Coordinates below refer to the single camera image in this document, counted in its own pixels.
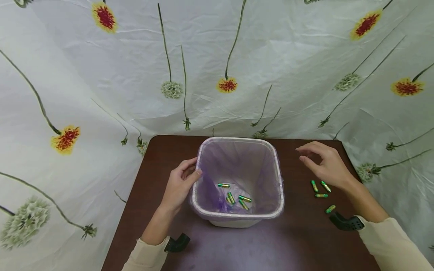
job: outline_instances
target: wooden tabletop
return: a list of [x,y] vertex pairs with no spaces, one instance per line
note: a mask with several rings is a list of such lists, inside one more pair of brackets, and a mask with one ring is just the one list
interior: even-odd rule
[[[170,171],[182,160],[196,157],[205,139],[160,135],[151,140],[102,271],[122,269],[162,199]],[[283,214],[247,229],[219,228],[197,216],[185,202],[170,236],[177,239],[184,232],[191,241],[183,252],[170,253],[162,270],[379,271],[358,233],[338,230],[324,213],[335,204],[345,217],[354,215],[346,196],[331,187],[327,199],[314,197],[310,180],[317,178],[294,150],[311,140],[267,141],[279,155],[285,193]],[[321,142],[336,148],[357,177],[341,142]]]

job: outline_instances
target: yellow flower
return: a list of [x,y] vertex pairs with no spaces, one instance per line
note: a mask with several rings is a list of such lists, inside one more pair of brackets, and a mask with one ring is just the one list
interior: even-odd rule
[[222,93],[231,93],[237,89],[238,83],[234,77],[222,78],[217,83],[217,90]]
[[118,24],[113,11],[104,2],[92,4],[92,16],[96,25],[108,33],[116,33]]
[[368,12],[365,17],[355,24],[354,29],[350,33],[350,38],[352,40],[361,39],[366,33],[374,28],[376,23],[378,23],[380,20],[382,14],[383,10]]
[[392,83],[390,89],[396,95],[407,97],[421,92],[424,85],[425,83],[423,82],[418,82],[417,80],[413,82],[410,77],[406,77]]
[[66,126],[61,135],[51,137],[51,146],[62,155],[70,155],[79,136],[80,127]]

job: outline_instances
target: white trash can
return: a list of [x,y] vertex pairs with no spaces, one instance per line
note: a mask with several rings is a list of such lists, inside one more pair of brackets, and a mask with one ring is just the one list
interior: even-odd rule
[[[202,177],[193,185],[190,202],[213,225],[248,228],[283,211],[283,180],[276,149],[251,138],[210,137],[199,148],[196,169]],[[230,188],[218,187],[219,183]],[[226,201],[231,192],[235,205]],[[252,199],[245,210],[238,196]]]

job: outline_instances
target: sleeve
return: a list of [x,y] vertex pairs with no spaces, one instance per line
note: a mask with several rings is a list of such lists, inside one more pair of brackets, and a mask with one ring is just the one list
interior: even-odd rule
[[381,271],[434,271],[396,219],[387,218],[381,223],[372,223],[358,217],[365,225],[359,231],[360,238]]
[[166,261],[164,249],[169,238],[159,245],[148,245],[139,238],[122,271],[160,271]]

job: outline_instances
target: floral backdrop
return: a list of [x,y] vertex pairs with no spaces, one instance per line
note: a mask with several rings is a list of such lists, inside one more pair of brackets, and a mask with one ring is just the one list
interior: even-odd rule
[[432,10],[0,0],[0,269],[99,270],[157,134],[340,140],[434,263]]

